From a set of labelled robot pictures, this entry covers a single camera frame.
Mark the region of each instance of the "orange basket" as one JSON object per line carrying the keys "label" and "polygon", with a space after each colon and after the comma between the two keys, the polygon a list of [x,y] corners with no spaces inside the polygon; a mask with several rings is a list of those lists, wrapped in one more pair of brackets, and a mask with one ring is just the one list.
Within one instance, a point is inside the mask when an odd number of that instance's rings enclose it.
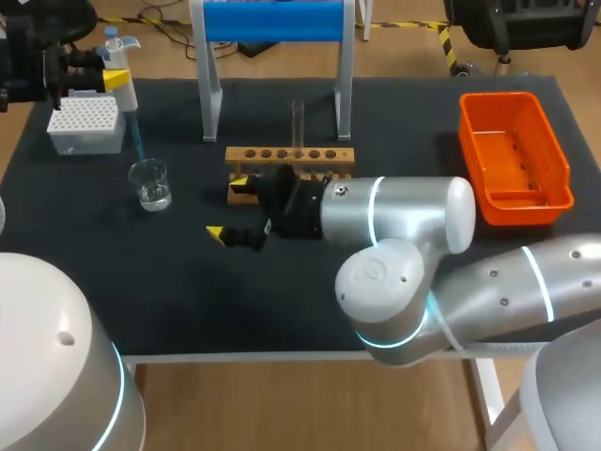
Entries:
{"label": "orange basket", "polygon": [[489,224],[551,224],[572,208],[570,166],[533,94],[464,94],[459,106],[463,155]]}

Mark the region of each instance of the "white tip box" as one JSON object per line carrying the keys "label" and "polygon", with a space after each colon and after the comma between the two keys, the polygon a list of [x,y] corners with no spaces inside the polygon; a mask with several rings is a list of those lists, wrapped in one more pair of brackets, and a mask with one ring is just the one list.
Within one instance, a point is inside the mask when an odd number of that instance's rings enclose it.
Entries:
{"label": "white tip box", "polygon": [[112,96],[66,97],[61,110],[53,111],[46,132],[59,155],[119,153],[125,118]]}

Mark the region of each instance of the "black tabletop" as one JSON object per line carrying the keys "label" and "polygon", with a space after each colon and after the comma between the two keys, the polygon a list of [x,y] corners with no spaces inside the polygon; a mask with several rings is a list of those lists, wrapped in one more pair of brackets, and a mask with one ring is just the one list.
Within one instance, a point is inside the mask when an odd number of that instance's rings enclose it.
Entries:
{"label": "black tabletop", "polygon": [[[134,151],[61,157],[36,105],[0,186],[8,214],[0,251],[42,258],[84,292],[126,355],[360,350],[334,299],[336,271],[354,249],[270,238],[262,254],[225,249],[205,226],[254,224],[256,207],[225,203],[226,146],[288,146],[290,103],[305,101],[305,143],[338,143],[328,80],[224,81],[218,142],[202,142],[194,80],[137,80],[146,154],[171,170],[173,204],[144,214],[127,181]],[[601,177],[552,78],[357,79],[355,177],[466,176],[457,138],[465,92],[527,90],[538,96],[572,166],[575,207],[554,226],[510,232],[478,226],[443,276],[483,257],[558,235],[601,231]],[[593,319],[541,326],[504,340],[550,339]]]}

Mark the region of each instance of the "yellow black caution tape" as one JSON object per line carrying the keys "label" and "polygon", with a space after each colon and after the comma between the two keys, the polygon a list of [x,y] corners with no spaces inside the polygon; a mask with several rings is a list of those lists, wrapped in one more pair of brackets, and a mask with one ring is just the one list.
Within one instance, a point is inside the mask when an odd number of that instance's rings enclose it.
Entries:
{"label": "yellow black caution tape", "polygon": [[[144,25],[172,25],[172,26],[192,26],[190,22],[172,21],[163,19],[137,18],[137,17],[102,17],[98,19],[99,23],[139,23]],[[355,24],[355,28],[363,28],[360,23]],[[437,21],[409,21],[409,22],[378,22],[372,23],[371,28],[425,28],[427,30],[436,31],[439,33],[440,44],[447,60],[447,66],[451,75],[456,75],[458,71],[455,52],[451,46],[451,36],[449,29],[451,26],[447,22]]]}

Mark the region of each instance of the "wooden test tube rack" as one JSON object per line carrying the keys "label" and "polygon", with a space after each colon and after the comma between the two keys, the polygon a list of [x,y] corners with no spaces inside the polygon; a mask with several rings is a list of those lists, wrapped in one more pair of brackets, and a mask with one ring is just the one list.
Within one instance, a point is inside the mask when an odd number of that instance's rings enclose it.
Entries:
{"label": "wooden test tube rack", "polygon": [[[231,168],[229,181],[257,172],[257,166],[284,163],[295,167],[302,179],[320,180],[326,175],[331,175],[333,179],[350,179],[350,171],[355,164],[355,150],[354,148],[304,148],[302,156],[297,158],[293,148],[230,147],[225,149],[225,163]],[[256,204],[256,202],[256,195],[236,194],[231,188],[227,189],[227,203],[230,205]]]}

